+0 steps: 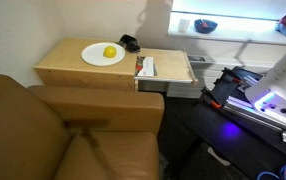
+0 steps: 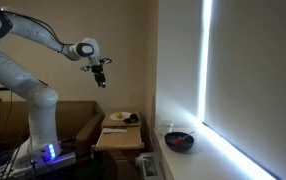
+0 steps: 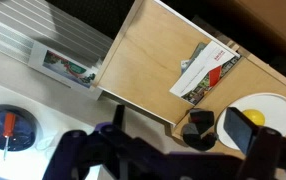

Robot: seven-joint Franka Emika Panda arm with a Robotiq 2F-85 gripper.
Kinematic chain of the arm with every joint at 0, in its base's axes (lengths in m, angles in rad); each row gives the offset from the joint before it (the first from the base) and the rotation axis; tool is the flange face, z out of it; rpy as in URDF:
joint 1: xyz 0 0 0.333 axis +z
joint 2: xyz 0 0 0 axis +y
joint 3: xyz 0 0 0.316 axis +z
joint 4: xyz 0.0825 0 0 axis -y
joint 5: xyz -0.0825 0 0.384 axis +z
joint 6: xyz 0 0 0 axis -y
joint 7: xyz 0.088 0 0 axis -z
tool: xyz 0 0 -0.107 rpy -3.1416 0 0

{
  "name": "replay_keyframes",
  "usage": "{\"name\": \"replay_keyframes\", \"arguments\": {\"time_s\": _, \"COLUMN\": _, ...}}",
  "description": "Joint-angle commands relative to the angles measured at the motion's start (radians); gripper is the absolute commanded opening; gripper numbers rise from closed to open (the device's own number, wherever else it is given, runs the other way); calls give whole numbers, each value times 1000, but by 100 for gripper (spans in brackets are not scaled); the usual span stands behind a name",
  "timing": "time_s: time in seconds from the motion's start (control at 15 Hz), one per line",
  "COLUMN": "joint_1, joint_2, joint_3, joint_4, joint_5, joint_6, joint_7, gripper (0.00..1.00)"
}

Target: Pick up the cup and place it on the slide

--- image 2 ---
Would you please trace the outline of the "robot base with blue lights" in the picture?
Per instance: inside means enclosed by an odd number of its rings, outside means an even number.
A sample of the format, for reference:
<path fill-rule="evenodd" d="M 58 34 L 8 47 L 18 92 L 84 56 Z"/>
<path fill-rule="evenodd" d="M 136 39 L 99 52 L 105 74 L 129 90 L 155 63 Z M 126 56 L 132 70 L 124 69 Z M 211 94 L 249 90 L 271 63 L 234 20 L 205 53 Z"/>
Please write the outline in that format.
<path fill-rule="evenodd" d="M 0 166 L 0 180 L 24 180 L 76 163 L 74 152 L 60 154 L 60 149 L 53 144 L 45 144 L 36 150 L 32 150 L 31 145 L 28 144 L 27 148 L 26 154 L 21 153 L 23 146 L 15 149 L 11 159 Z"/>

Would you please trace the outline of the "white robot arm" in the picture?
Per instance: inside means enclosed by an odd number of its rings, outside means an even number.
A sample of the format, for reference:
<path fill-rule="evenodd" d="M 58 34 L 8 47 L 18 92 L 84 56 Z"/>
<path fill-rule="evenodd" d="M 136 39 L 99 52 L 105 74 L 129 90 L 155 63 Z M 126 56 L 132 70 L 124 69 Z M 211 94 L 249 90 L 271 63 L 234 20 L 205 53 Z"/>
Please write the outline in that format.
<path fill-rule="evenodd" d="M 45 22 L 0 8 L 0 42 L 15 34 L 48 47 L 72 61 L 87 58 L 89 64 L 84 71 L 92 71 L 100 87 L 105 86 L 103 65 L 108 58 L 100 56 L 98 43 L 86 38 L 76 44 L 61 42 L 53 29 Z M 55 111 L 58 95 L 56 91 L 36 79 L 22 66 L 17 64 L 0 48 L 0 84 L 16 93 L 29 104 L 30 138 L 17 151 L 15 163 L 21 165 L 31 156 L 53 160 L 60 154 Z"/>

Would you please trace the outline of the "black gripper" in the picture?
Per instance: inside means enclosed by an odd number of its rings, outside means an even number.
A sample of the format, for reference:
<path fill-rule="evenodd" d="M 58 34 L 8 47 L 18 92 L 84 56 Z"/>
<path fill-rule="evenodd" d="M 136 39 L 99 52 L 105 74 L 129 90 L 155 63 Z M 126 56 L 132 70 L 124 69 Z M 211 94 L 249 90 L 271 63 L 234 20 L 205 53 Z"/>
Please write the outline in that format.
<path fill-rule="evenodd" d="M 91 67 L 91 71 L 94 74 L 95 80 L 98 83 L 98 87 L 106 88 L 105 77 L 103 73 L 103 66 L 102 65 L 93 65 Z"/>

